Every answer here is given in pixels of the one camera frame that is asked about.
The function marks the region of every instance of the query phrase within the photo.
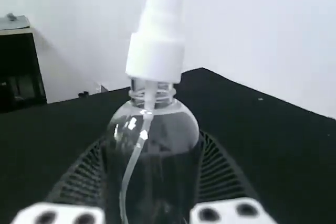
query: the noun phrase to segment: clear plastic bottle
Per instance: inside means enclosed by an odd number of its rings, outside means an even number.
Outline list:
[[[107,224],[188,223],[201,142],[194,115],[174,95],[171,83],[132,79],[131,100],[113,116],[102,148]]]

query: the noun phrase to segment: bottle shoulder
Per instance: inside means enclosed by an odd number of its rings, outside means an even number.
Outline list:
[[[113,116],[108,126],[108,137],[132,150],[143,131],[144,109],[126,102]],[[165,108],[155,109],[147,143],[166,146],[173,153],[185,152],[195,146],[199,138],[198,123],[191,111],[180,101]]]

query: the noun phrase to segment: spray bottle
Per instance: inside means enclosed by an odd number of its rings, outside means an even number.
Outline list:
[[[147,0],[131,37],[131,100],[102,147],[107,224],[188,223],[201,144],[197,121],[174,98],[184,56],[183,0]]]

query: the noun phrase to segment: spray pump cap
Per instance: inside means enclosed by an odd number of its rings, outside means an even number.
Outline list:
[[[146,0],[139,30],[132,34],[126,74],[179,83],[184,57],[183,0]]]

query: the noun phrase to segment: black hole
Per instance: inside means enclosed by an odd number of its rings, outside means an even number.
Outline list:
[[[258,215],[258,210],[250,204],[238,205],[237,212],[241,216],[257,216]]]
[[[83,214],[77,217],[75,224],[94,224],[95,219],[92,214]]]
[[[35,224],[52,224],[56,218],[56,213],[53,211],[43,212],[37,217]]]
[[[218,221],[219,215],[212,208],[204,208],[199,213],[198,216],[201,221]]]

